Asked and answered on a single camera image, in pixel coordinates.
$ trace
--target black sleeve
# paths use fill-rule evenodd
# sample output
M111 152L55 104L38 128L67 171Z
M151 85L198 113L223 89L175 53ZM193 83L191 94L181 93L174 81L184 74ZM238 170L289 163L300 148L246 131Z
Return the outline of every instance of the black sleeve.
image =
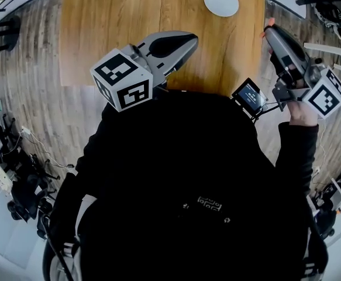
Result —
M293 126L288 122L279 125L281 150L275 164L277 176L289 182L294 190L308 194L315 160L318 125Z
M120 117L118 115L119 113L108 103L102 112L97 131L89 137L83 149L83 156L77 160L75 167L78 172L77 178L89 180L84 185L85 194L97 197L101 186L104 186L102 181L104 174L101 170L106 173L112 158L115 157L117 125L119 125L119 118L125 116L125 114L120 114Z

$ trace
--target chair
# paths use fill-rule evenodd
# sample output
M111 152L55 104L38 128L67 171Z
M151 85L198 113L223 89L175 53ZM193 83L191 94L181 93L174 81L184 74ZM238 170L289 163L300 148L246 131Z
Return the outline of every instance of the chair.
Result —
M13 127L13 123L16 121L15 118L12 118L11 120L11 123L8 125L6 123L6 114L4 114L2 116L2 119L3 119L3 122L4 122L4 129L0 126L0 140L2 142L2 146L3 146L3 149L4 149L4 152L3 153L6 153L6 150L9 151L9 148L8 148L8 140L6 138L8 138L11 142L12 145L15 145L18 141L18 136L15 136L13 133L12 133L12 127Z
M325 239L328 236L332 237L335 233L333 226L336 221L336 211L320 210L320 212L317 213L315 218L321 238Z
M0 46L0 51L13 50L19 37L20 18L11 16L8 20L0 22L0 27L7 27L7 29L0 31L0 36L4 37L4 45Z
M42 190L35 193L37 187ZM38 175L31 174L27 177L26 182L22 180L13 183L12 196L13 200L8 203L8 210L11 212L14 220L24 220L27 222L30 218L33 220L38 216L37 234L45 239L46 232L41 222L43 214L50 214L53 206L46 200L51 193L56 191L49 190L49 183Z

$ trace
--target person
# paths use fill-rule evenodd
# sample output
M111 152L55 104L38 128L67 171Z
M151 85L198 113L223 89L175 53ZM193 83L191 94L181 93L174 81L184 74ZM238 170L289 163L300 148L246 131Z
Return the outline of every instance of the person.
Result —
M317 280L328 261L306 200L317 114L288 108L274 166L228 97L169 91L120 113L108 104L58 193L53 245L78 239L84 280ZM53 256L47 246L46 280Z

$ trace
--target gloved hand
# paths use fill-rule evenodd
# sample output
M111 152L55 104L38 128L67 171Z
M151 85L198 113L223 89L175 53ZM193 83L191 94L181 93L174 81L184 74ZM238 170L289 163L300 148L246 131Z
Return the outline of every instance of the gloved hand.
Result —
M274 22L274 18L270 18L268 25L273 26ZM277 73L277 75L279 75L284 71L284 68L278 61L277 56L273 54L272 49L269 50L269 53L271 54L270 61L274 64L275 72ZM289 78L287 84L292 83L290 75L285 74L282 76L282 78ZM304 88L304 85L305 83L303 79L299 79L296 81L296 88ZM307 127L317 126L318 115L314 110L312 110L309 105L306 105L306 103L299 101L289 101L287 102L287 107L291 115L290 125Z

